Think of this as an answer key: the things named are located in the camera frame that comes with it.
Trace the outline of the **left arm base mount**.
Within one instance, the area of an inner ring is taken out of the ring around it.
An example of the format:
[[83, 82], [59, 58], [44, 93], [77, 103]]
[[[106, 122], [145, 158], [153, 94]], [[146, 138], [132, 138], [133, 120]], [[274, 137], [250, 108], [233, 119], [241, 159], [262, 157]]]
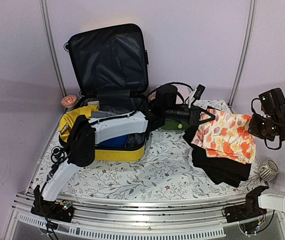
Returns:
[[71, 223], [74, 216], [75, 208], [69, 201], [45, 201], [35, 200], [30, 212], [34, 215], [44, 217], [49, 220]]

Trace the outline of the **blue fabric pouch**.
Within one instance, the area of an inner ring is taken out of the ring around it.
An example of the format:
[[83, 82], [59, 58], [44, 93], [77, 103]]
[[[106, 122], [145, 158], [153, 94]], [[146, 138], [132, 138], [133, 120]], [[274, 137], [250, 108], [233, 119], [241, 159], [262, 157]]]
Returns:
[[100, 142], [98, 146], [107, 147], [107, 148], [122, 148], [126, 146], [128, 137], [129, 137], [128, 134], [114, 137], [114, 138]]

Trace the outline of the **yellow Pikachu suitcase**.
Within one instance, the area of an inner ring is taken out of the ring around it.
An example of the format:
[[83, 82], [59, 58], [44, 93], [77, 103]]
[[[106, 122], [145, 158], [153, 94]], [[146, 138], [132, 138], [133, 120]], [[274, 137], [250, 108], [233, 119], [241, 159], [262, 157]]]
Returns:
[[[149, 109], [148, 57], [141, 28], [134, 23], [73, 35], [67, 42], [70, 61], [82, 93], [73, 110], [97, 105], [91, 118]], [[96, 161], [138, 161], [149, 134], [129, 134], [125, 147], [96, 148]]]

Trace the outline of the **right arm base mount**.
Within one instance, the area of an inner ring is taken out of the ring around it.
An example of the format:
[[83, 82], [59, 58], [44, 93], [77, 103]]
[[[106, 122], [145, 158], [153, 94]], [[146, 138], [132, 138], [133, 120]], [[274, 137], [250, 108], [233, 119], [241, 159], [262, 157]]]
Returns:
[[257, 186], [245, 195], [245, 203], [227, 204], [224, 206], [222, 214], [226, 218], [227, 223], [244, 221], [266, 215], [267, 210], [259, 207], [258, 197], [267, 189], [267, 186]]

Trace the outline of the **yellow cloth item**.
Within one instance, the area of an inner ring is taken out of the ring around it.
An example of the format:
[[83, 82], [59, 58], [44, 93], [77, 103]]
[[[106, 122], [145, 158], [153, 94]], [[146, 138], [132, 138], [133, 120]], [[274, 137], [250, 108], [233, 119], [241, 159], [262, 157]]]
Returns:
[[59, 122], [59, 137], [61, 140], [64, 143], [67, 143], [68, 137], [78, 116], [85, 115], [85, 117], [89, 119], [93, 112], [98, 111], [99, 107], [97, 105], [87, 105], [65, 113]]

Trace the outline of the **orange floral cloth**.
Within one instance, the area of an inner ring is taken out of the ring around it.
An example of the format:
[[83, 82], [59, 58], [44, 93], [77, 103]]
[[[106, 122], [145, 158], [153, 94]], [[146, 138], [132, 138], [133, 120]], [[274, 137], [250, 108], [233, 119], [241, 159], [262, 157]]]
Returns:
[[249, 133], [252, 116], [208, 108], [215, 120], [199, 125], [191, 143], [204, 149], [208, 158], [228, 158], [252, 164], [256, 156], [255, 137]]

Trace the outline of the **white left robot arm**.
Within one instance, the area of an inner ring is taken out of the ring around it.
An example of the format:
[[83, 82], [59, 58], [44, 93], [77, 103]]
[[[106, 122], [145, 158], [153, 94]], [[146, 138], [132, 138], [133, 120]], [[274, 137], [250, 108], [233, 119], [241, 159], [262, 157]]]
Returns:
[[103, 118], [87, 118], [83, 114], [78, 116], [65, 147], [52, 150], [51, 156], [56, 161], [47, 174], [45, 183], [34, 190], [38, 210], [46, 217], [53, 217], [57, 213], [57, 206], [53, 202], [60, 190], [78, 170], [98, 159], [96, 151], [100, 143], [130, 134], [148, 135], [165, 125], [166, 120], [195, 126], [215, 119], [212, 113], [194, 105], [205, 90], [203, 85], [200, 84], [191, 91], [187, 104], [176, 103], [177, 97], [181, 96], [177, 85], [177, 82], [170, 82], [152, 90], [155, 97], [146, 111], [137, 107], [129, 113]]

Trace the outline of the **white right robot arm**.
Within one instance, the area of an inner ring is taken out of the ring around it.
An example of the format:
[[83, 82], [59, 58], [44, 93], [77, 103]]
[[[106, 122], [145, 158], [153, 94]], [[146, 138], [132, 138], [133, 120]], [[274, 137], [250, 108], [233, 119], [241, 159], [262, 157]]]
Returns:
[[[269, 150], [280, 150], [285, 141], [285, 96], [281, 88], [273, 88], [261, 93], [260, 101], [264, 116], [258, 114], [251, 102], [252, 118], [248, 132], [261, 140]], [[252, 218], [263, 209], [272, 209], [285, 213], [285, 191], [272, 189], [263, 190], [257, 199], [250, 199], [241, 206], [241, 214], [245, 218]]]

